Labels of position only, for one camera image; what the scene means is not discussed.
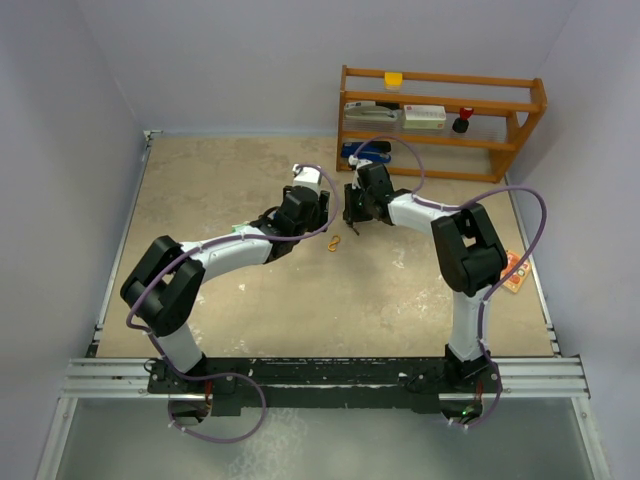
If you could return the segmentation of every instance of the wooden shelf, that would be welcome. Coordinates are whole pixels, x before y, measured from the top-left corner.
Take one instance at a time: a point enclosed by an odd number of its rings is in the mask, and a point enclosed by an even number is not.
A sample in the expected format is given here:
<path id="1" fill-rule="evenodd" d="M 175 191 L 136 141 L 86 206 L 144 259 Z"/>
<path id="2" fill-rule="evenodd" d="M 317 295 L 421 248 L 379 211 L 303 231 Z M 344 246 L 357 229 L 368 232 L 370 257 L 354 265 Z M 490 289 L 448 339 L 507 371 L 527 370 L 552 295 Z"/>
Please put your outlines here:
<path id="1" fill-rule="evenodd" d="M 428 171 L 427 175 L 499 182 L 547 108 L 544 86 L 539 78 L 514 79 L 402 72 L 403 86 L 400 92 L 395 93 L 384 90 L 384 73 L 384 70 L 348 68 L 346 65 L 342 67 L 337 170 L 345 168 L 340 158 L 344 139 L 366 140 L 393 135 L 411 143 L 488 149 L 492 170 L 490 175 L 448 171 Z M 438 89 L 444 92 L 445 96 L 434 95 Z M 485 98 L 472 98 L 474 95 Z M 402 118 L 393 123 L 344 118 L 345 103 L 360 100 L 399 103 L 401 106 L 442 105 L 447 111 L 447 121 L 442 130 L 422 130 L 403 128 Z M 478 117 L 475 117 L 474 121 L 472 117 L 469 130 L 464 134 L 458 134 L 451 129 L 451 125 L 458 117 L 461 107 L 474 108 L 474 117 L 478 115 L 491 121 L 480 122 Z M 522 126 L 518 122 L 518 112 L 527 113 L 527 120 Z M 390 167 L 389 172 L 397 175 L 420 174 L 418 169 L 395 167 Z"/>
<path id="2" fill-rule="evenodd" d="M 394 123 L 362 121 L 345 118 L 342 123 L 344 138 L 367 139 L 377 135 L 390 134 L 412 143 L 428 143 L 433 145 L 449 145 L 458 147 L 486 148 L 504 152 L 514 152 L 516 146 L 507 143 L 507 124 L 504 118 L 496 117 L 493 121 L 472 123 L 465 133 L 456 133 L 451 129 L 456 114 L 447 114 L 447 120 L 441 130 L 422 130 L 403 128 L 403 119 Z"/>

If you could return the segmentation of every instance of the metal frame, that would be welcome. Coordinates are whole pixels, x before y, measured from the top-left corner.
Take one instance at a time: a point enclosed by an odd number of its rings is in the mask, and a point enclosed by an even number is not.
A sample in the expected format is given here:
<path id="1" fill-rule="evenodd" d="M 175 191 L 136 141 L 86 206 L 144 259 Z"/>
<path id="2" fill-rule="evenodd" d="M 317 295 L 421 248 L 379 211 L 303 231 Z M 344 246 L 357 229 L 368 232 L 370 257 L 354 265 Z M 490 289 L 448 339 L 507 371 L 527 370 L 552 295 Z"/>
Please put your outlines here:
<path id="1" fill-rule="evenodd" d="M 507 185 L 511 184 L 509 174 L 505 175 L 505 183 Z M 524 220 L 522 219 L 522 213 L 520 212 L 520 207 L 518 206 L 518 201 L 515 197 L 515 192 L 509 191 L 509 199 L 511 200 L 511 207 L 513 208 L 513 213 L 516 217 L 516 222 L 518 223 L 518 230 L 520 230 L 520 238 L 522 239 L 522 243 L 524 248 L 529 248 L 529 237 L 527 236 L 527 231 L 524 228 Z M 540 307 L 542 308 L 542 315 L 544 316 L 544 321 L 547 324 L 547 333 L 549 334 L 549 339 L 551 341 L 551 348 L 553 349 L 553 353 L 556 356 L 561 356 L 560 345 L 558 344 L 558 337 L 556 336 L 556 331 L 551 322 L 551 315 L 549 314 L 549 308 L 547 307 L 547 301 L 544 298 L 544 292 L 542 291 L 542 282 L 540 281 L 540 275 L 538 274 L 538 269 L 536 268 L 536 262 L 534 260 L 533 255 L 529 259 L 531 262 L 531 274 L 533 275 L 533 280 L 536 284 L 536 290 L 538 291 L 538 298 L 540 299 Z"/>
<path id="2" fill-rule="evenodd" d="M 138 176 L 136 182 L 136 191 L 131 202 L 131 206 L 129 207 L 129 212 L 127 213 L 127 220 L 125 222 L 125 227 L 122 232 L 122 237 L 120 237 L 120 243 L 118 245 L 118 250 L 116 251 L 116 257 L 113 261 L 113 265 L 111 266 L 111 272 L 109 273 L 109 280 L 107 282 L 107 289 L 104 292 L 104 298 L 102 299 L 102 306 L 100 307 L 100 311 L 98 312 L 98 318 L 96 321 L 96 328 L 102 329 L 104 324 L 104 319 L 107 315 L 107 308 L 109 307 L 109 300 L 111 299 L 111 292 L 113 291 L 113 284 L 116 281 L 116 274 L 118 273 L 118 267 L 120 266 L 120 259 L 122 258 L 122 252 L 124 251 L 124 245 L 127 242 L 127 235 L 129 235 L 129 228 L 131 227 L 131 220 L 133 219 L 133 212 L 136 209 L 136 203 L 138 202 L 138 195 L 140 195 L 140 188 L 142 186 L 142 180 L 144 179 L 144 173 L 147 170 L 147 165 L 149 163 L 149 155 L 151 155 L 151 147 L 153 146 L 153 140 L 157 137 L 155 132 L 145 132 L 147 137 L 147 145 L 145 146 L 144 153 L 142 154 L 142 168 L 140 169 L 140 174 Z"/>
<path id="3" fill-rule="evenodd" d="M 53 414 L 53 422 L 40 459 L 36 480 L 56 478 L 77 404 L 77 398 L 62 397 L 58 399 L 58 406 Z"/>
<path id="4" fill-rule="evenodd" d="M 503 398 L 589 398 L 579 358 L 494 358 L 500 367 Z M 69 362 L 63 398 L 140 398 L 198 400 L 199 394 L 151 394 L 146 359 L 76 358 Z M 495 394 L 485 393 L 486 398 Z M 473 398 L 471 394 L 441 394 L 441 400 Z"/>
<path id="5" fill-rule="evenodd" d="M 115 282 L 115 275 L 129 232 L 136 200 L 144 177 L 153 139 L 162 135 L 159 131 L 147 133 L 147 147 L 142 161 L 136 195 L 127 217 L 120 245 L 116 253 L 102 307 L 96 322 L 93 343 L 100 341 L 102 326 Z M 522 216 L 514 196 L 510 193 L 513 210 L 518 222 L 525 247 L 529 241 L 524 230 Z M 540 278 L 532 259 L 533 277 L 540 296 L 545 322 L 549 331 L 555 357 L 494 358 L 503 377 L 503 398 L 570 398 L 576 415 L 585 450 L 596 480 L 611 480 L 612 476 L 604 449 L 599 441 L 598 429 L 589 404 L 589 390 L 582 362 L 579 358 L 563 358 L 557 344 L 553 324 L 549 316 L 546 301 L 542 293 Z M 54 479 L 57 475 L 65 444 L 71 428 L 79 399 L 140 399 L 167 401 L 199 400 L 202 395 L 195 394 L 150 394 L 147 390 L 149 373 L 144 370 L 145 359 L 133 358 L 78 358 L 72 359 L 66 372 L 66 378 L 54 413 L 53 423 L 47 438 L 37 480 Z M 486 393 L 486 398 L 495 395 Z M 467 394 L 444 394 L 441 400 L 461 400 Z"/>

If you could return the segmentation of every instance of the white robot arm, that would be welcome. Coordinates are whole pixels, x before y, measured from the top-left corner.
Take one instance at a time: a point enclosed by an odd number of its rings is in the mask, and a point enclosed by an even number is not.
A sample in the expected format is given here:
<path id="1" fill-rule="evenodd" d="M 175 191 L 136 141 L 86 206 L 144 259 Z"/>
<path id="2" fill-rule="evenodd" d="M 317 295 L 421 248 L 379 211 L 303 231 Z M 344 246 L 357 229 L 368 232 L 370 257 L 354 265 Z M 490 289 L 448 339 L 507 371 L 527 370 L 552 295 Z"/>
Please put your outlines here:
<path id="1" fill-rule="evenodd" d="M 344 220 L 353 227 L 376 219 L 433 236 L 442 276 L 454 291 L 447 353 L 463 363 L 480 358 L 478 310 L 507 266 L 506 253 L 486 211 L 478 204 L 455 212 L 445 211 L 444 205 L 440 209 L 420 205 L 411 192 L 393 189 L 383 164 L 350 160 L 355 178 L 345 185 Z M 463 237 L 475 238 L 476 243 L 467 247 Z M 489 305 L 485 304 L 481 330 L 485 337 L 488 315 Z"/>
<path id="2" fill-rule="evenodd" d="M 328 219 L 329 192 L 320 190 L 320 181 L 317 170 L 296 165 L 293 185 L 284 188 L 282 204 L 235 228 L 232 234 L 181 243 L 164 236 L 149 247 L 120 290 L 120 296 L 130 307 L 171 261 L 208 245 L 180 263 L 170 280 L 158 283 L 136 312 L 179 371 L 197 375 L 198 365 L 204 359 L 187 325 L 200 285 L 242 267 L 277 260 L 299 242 L 274 237 L 298 237 L 321 229 Z M 228 240 L 238 235 L 239 239 Z"/>

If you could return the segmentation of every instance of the cable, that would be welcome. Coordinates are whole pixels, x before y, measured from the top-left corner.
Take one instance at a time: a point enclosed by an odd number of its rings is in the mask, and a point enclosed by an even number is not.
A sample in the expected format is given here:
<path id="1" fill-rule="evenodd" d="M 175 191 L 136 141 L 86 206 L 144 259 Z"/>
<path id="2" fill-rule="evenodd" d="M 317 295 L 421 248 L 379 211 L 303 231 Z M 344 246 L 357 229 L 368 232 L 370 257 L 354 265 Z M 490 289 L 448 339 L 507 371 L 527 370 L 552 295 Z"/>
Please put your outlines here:
<path id="1" fill-rule="evenodd" d="M 240 380 L 243 380 L 243 381 L 249 383 L 252 387 L 254 387 L 257 390 L 258 395 L 260 396 L 260 402 L 261 402 L 260 418 L 258 419 L 258 422 L 256 423 L 256 425 L 251 430 L 249 430 L 247 433 L 245 433 L 243 435 L 240 435 L 239 437 L 234 437 L 234 438 L 211 437 L 209 435 L 203 435 L 201 433 L 195 432 L 193 430 L 190 430 L 190 429 L 188 429 L 186 427 L 183 427 L 183 426 L 179 425 L 176 422 L 176 419 L 173 416 L 173 413 L 171 412 L 171 406 L 169 405 L 168 413 L 169 413 L 169 420 L 171 421 L 171 425 L 175 426 L 176 428 L 181 430 L 183 433 L 191 435 L 192 437 L 199 438 L 200 440 L 205 440 L 207 442 L 212 442 L 212 443 L 236 443 L 236 442 L 240 442 L 240 441 L 242 441 L 242 440 L 244 440 L 246 438 L 249 438 L 251 435 L 253 435 L 255 432 L 257 432 L 258 429 L 262 426 L 262 423 L 264 422 L 264 420 L 266 418 L 266 415 L 267 415 L 267 400 L 266 400 L 266 398 L 264 396 L 264 392 L 260 388 L 260 385 L 258 385 L 252 378 L 247 377 L 246 375 L 242 375 L 241 373 L 236 373 L 236 372 L 216 373 L 216 374 L 213 374 L 213 375 L 204 375 L 202 377 L 192 377 L 192 376 L 189 376 L 189 375 L 185 375 L 180 370 L 178 370 L 176 368 L 176 366 L 171 362 L 171 360 L 166 356 L 164 350 L 162 349 L 162 347 L 160 346 L 160 344 L 158 343 L 156 338 L 152 335 L 151 329 L 149 327 L 146 327 L 146 326 L 143 326 L 143 325 L 137 325 L 137 324 L 133 323 L 133 317 L 135 316 L 135 314 L 138 311 L 138 309 L 140 308 L 140 306 L 147 299 L 147 297 L 149 296 L 151 291 L 155 288 L 156 285 L 158 285 L 158 283 L 160 283 L 162 278 L 165 275 L 167 275 L 170 272 L 172 272 L 184 260 L 186 260 L 187 258 L 189 258 L 191 255 L 193 255 L 195 253 L 207 250 L 207 249 L 209 249 L 211 247 L 214 247 L 216 245 L 220 245 L 222 243 L 231 242 L 231 241 L 235 241 L 235 240 L 252 240 L 252 239 L 255 239 L 255 240 L 269 240 L 269 241 L 272 241 L 272 242 L 274 242 L 274 241 L 275 242 L 296 242 L 296 241 L 300 241 L 300 240 L 305 240 L 307 238 L 315 237 L 316 235 L 319 235 L 320 233 L 323 233 L 324 231 L 326 231 L 329 228 L 329 225 L 331 225 L 333 223 L 333 221 L 336 219 L 336 217 L 338 216 L 338 212 L 340 211 L 340 195 L 339 195 L 339 192 L 338 192 L 338 187 L 337 187 L 336 183 L 333 181 L 333 179 L 327 174 L 327 172 L 322 167 L 320 167 L 318 165 L 311 165 L 311 164 L 304 164 L 304 163 L 303 164 L 299 164 L 299 167 L 300 168 L 304 168 L 304 167 L 313 168 L 314 170 L 319 171 L 320 174 L 327 179 L 327 182 L 329 182 L 329 186 L 331 187 L 331 190 L 333 192 L 333 196 L 335 198 L 335 204 L 334 204 L 333 210 L 331 211 L 331 215 L 329 216 L 329 219 L 327 220 L 327 223 L 322 225 L 317 230 L 314 230 L 313 232 L 305 233 L 304 235 L 297 235 L 295 237 L 278 237 L 278 236 L 272 236 L 272 235 L 254 235 L 254 234 L 248 234 L 248 235 L 244 235 L 244 236 L 242 236 L 242 235 L 229 235 L 227 237 L 214 238 L 214 239 L 212 239 L 212 240 L 210 240 L 208 242 L 205 242 L 199 247 L 192 248 L 191 250 L 182 253 L 176 259 L 174 259 L 172 262 L 170 262 L 169 265 L 167 265 L 165 268 L 163 268 L 160 271 L 160 273 L 158 273 L 158 275 L 156 275 L 156 277 L 153 280 L 151 280 L 149 285 L 144 289 L 144 291 L 142 292 L 140 297 L 138 297 L 138 299 L 135 301 L 135 303 L 131 307 L 131 310 L 127 314 L 127 319 L 126 319 L 127 327 L 133 328 L 135 330 L 141 330 L 145 334 L 147 334 L 149 336 L 149 340 L 151 340 L 151 343 L 153 344 L 155 349 L 158 351 L 160 356 L 165 360 L 167 365 L 173 370 L 173 372 L 178 377 L 182 378 L 183 380 L 188 380 L 188 381 L 202 381 L 202 380 L 205 380 L 206 381 L 206 380 L 215 380 L 217 378 L 226 378 L 228 376 L 231 376 L 231 377 L 235 377 L 235 378 L 238 378 Z"/>
<path id="2" fill-rule="evenodd" d="M 490 197 L 492 195 L 496 195 L 497 193 L 503 193 L 503 192 L 509 192 L 509 191 L 523 191 L 523 192 L 530 193 L 531 195 L 536 197 L 536 199 L 540 203 L 540 213 L 541 213 L 541 215 L 540 215 L 540 224 L 538 225 L 538 230 L 536 231 L 536 234 L 533 237 L 533 240 L 529 244 L 529 247 L 525 250 L 524 254 L 520 258 L 520 260 L 514 265 L 514 267 L 511 269 L 511 271 L 509 273 L 507 273 L 506 275 L 504 275 L 482 297 L 482 303 L 480 304 L 480 308 L 478 309 L 478 345 L 480 347 L 480 351 L 482 352 L 482 355 L 487 360 L 487 362 L 491 366 L 492 370 L 496 374 L 497 389 L 496 389 L 496 397 L 493 400 L 493 402 L 491 403 L 491 405 L 489 406 L 489 408 L 487 409 L 487 411 L 485 412 L 485 414 L 482 415 L 478 420 L 476 420 L 471 425 L 464 425 L 464 427 L 467 427 L 467 428 L 476 427 L 476 426 L 480 425 L 481 423 L 485 422 L 487 420 L 487 418 L 489 418 L 489 416 L 491 416 L 491 414 L 495 411 L 496 407 L 498 406 L 498 402 L 500 401 L 500 396 L 502 395 L 502 391 L 503 391 L 502 376 L 500 375 L 500 369 L 498 368 L 498 365 L 496 365 L 496 363 L 491 359 L 491 355 L 489 355 L 489 352 L 487 351 L 487 348 L 485 347 L 485 344 L 484 344 L 484 339 L 483 339 L 484 332 L 482 331 L 482 323 L 483 323 L 482 320 L 484 318 L 485 303 L 489 301 L 491 296 L 498 290 L 498 288 L 500 288 L 502 286 L 502 284 L 504 284 L 509 278 L 511 278 L 511 275 L 513 275 L 514 273 L 516 273 L 518 271 L 518 269 L 524 264 L 524 262 L 531 256 L 531 253 L 536 248 L 536 245 L 538 245 L 538 242 L 540 241 L 540 237 L 542 236 L 542 232 L 544 231 L 544 227 L 545 227 L 545 225 L 547 223 L 547 205 L 546 205 L 544 199 L 542 198 L 542 196 L 536 190 L 534 190 L 533 188 L 523 187 L 523 186 L 520 186 L 520 185 L 508 185 L 506 187 L 501 187 L 501 188 L 497 188 L 497 189 L 494 189 L 494 190 L 490 190 L 488 192 L 485 192 L 485 193 L 482 193 L 480 195 L 477 195 L 476 197 L 473 197 L 471 200 L 468 200 L 468 201 L 466 201 L 465 203 L 463 203 L 462 205 L 459 205 L 459 206 L 443 205 L 443 204 L 440 204 L 440 203 L 435 203 L 435 202 L 430 202 L 428 200 L 424 200 L 424 199 L 422 199 L 422 198 L 420 198 L 420 197 L 418 197 L 416 195 L 416 193 L 419 192 L 420 189 L 422 189 L 422 187 L 424 186 L 424 182 L 425 182 L 424 164 L 422 163 L 422 159 L 420 158 L 420 154 L 415 149 L 415 147 L 413 147 L 408 142 L 405 142 L 402 138 L 395 137 L 393 135 L 380 135 L 380 136 L 377 136 L 377 137 L 370 138 L 369 140 L 363 142 L 362 145 L 360 145 L 356 149 L 356 151 L 353 153 L 353 156 L 357 158 L 358 157 L 358 153 L 360 153 L 360 151 L 363 148 L 365 148 L 370 142 L 373 142 L 375 140 L 381 140 L 381 139 L 390 139 L 390 140 L 395 140 L 397 142 L 400 142 L 402 145 L 407 147 L 409 149 L 409 151 L 413 154 L 413 156 L 416 158 L 416 161 L 418 162 L 418 166 L 420 167 L 420 183 L 418 184 L 418 186 L 416 188 L 414 188 L 411 191 L 411 195 L 412 195 L 413 201 L 416 202 L 418 205 L 422 205 L 422 206 L 425 206 L 425 207 L 432 207 L 432 208 L 442 209 L 445 212 L 456 212 L 456 211 L 468 208 L 471 205 L 473 205 L 474 203 L 477 203 L 477 202 L 479 202 L 480 200 L 482 200 L 484 198 Z"/>

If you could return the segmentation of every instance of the gray wall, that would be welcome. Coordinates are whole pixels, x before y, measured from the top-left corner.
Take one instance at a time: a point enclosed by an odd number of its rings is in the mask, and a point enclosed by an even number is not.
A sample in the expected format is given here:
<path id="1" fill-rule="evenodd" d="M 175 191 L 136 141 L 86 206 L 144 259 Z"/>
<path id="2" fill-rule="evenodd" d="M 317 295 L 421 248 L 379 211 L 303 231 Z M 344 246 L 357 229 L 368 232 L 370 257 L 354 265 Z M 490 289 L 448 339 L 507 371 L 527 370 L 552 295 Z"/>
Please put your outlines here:
<path id="1" fill-rule="evenodd" d="M 0 465 L 32 478 L 91 339 L 141 128 L 74 0 L 0 2 Z"/>
<path id="2" fill-rule="evenodd" d="M 640 3 L 581 0 L 539 75 L 549 110 L 511 179 L 549 204 L 535 258 L 562 352 L 582 355 L 617 478 L 636 479 Z M 520 203 L 532 235 L 538 207 Z"/>
<path id="3" fill-rule="evenodd" d="M 576 0 L 79 0 L 147 129 L 333 132 L 340 67 L 531 77 Z"/>

